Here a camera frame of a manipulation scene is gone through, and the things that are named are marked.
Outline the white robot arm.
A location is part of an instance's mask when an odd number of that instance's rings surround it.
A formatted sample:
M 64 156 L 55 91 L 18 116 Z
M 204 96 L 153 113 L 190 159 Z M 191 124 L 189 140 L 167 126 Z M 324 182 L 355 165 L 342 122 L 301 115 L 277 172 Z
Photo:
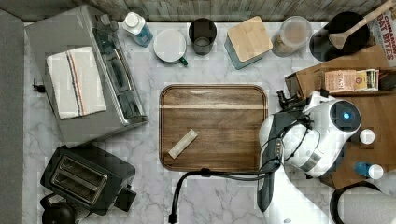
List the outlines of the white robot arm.
M 311 177 L 334 166 L 360 128 L 361 113 L 347 100 L 314 91 L 295 106 L 269 116 L 259 130 L 257 204 L 267 224 L 330 224 L 328 216 L 288 178 L 291 165 Z

